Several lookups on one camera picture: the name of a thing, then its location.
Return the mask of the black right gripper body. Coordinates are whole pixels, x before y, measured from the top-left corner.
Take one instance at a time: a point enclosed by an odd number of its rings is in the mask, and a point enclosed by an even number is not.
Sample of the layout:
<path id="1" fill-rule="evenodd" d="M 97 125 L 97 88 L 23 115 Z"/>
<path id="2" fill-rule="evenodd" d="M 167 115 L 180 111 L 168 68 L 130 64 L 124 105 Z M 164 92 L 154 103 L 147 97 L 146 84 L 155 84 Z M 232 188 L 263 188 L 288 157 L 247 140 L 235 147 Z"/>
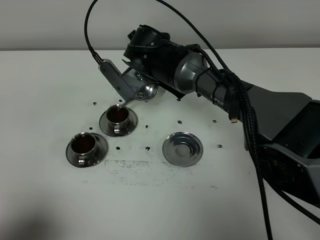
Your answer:
<path id="1" fill-rule="evenodd" d="M 185 96 L 178 91 L 174 77 L 179 63 L 188 55 L 188 49 L 170 40 L 170 34 L 160 32 L 148 25 L 140 25 L 133 30 L 124 52 L 129 65 L 155 79 L 158 84 L 178 99 Z"/>

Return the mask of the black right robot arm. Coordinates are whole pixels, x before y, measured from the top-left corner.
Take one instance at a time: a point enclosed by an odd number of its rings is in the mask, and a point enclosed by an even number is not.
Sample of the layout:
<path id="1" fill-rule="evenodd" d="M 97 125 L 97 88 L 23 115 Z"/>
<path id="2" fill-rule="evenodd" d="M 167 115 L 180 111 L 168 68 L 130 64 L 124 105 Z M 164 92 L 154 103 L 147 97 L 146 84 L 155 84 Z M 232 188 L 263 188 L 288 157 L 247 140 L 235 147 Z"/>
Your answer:
<path id="1" fill-rule="evenodd" d="M 179 45 L 166 32 L 140 25 L 128 35 L 125 63 L 178 99 L 196 93 L 241 122 L 244 147 L 257 174 L 268 239 L 272 239 L 265 184 L 318 223 L 294 198 L 320 204 L 320 103 L 299 92 L 275 92 L 218 69 L 197 44 Z"/>

